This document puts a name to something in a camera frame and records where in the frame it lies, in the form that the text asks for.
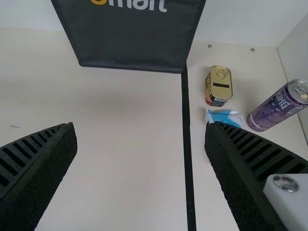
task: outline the metal bolt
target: metal bolt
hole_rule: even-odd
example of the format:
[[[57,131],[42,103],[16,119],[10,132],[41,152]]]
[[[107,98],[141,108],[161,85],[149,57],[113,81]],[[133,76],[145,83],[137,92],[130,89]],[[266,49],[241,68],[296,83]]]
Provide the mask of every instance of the metal bolt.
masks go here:
[[[282,190],[293,193],[299,189],[298,183],[287,175],[276,175],[273,180],[274,184]]]

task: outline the energy drink can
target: energy drink can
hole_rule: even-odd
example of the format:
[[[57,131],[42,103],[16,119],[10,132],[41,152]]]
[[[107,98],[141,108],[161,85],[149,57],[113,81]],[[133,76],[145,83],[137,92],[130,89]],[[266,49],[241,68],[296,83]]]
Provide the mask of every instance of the energy drink can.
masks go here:
[[[308,83],[293,80],[285,84],[247,117],[249,127],[265,131],[308,106]]]
[[[207,104],[222,107],[231,97],[231,71],[222,66],[213,66],[205,80],[205,100]]]

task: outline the white corner wall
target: white corner wall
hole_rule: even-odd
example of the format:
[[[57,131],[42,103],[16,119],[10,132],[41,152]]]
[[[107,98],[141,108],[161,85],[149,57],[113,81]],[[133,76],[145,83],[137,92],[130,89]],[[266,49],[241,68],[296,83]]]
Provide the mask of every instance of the white corner wall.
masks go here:
[[[278,53],[287,80],[308,81],[308,15],[278,46]],[[308,108],[298,113],[308,142]]]
[[[307,13],[307,0],[207,0],[195,40],[277,47]],[[51,0],[1,0],[0,27],[63,30]]]
[[[195,40],[277,47],[307,13],[307,0],[207,0]]]

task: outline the black strip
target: black strip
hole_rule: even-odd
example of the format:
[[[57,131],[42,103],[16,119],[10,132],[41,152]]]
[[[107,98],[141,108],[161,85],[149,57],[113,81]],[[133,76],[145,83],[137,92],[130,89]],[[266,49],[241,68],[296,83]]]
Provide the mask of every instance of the black strip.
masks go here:
[[[188,231],[196,231],[196,214],[194,209],[193,193],[193,163],[191,149],[190,132],[190,111],[188,95],[188,74],[185,67],[181,74],[182,80],[182,117],[183,117],[183,147],[184,147],[184,166],[185,166],[185,186],[186,186],[186,208],[187,208],[187,227]]]
[[[213,86],[215,87],[221,87],[221,88],[230,88],[227,84],[221,84],[221,83],[213,83]]]

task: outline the gold tin can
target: gold tin can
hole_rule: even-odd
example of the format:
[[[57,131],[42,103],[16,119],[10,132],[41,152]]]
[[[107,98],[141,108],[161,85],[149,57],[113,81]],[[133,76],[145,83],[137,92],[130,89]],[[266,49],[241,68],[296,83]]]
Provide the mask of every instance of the gold tin can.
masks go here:
[[[232,95],[231,71],[223,66],[213,66],[205,80],[207,104],[222,107]]]

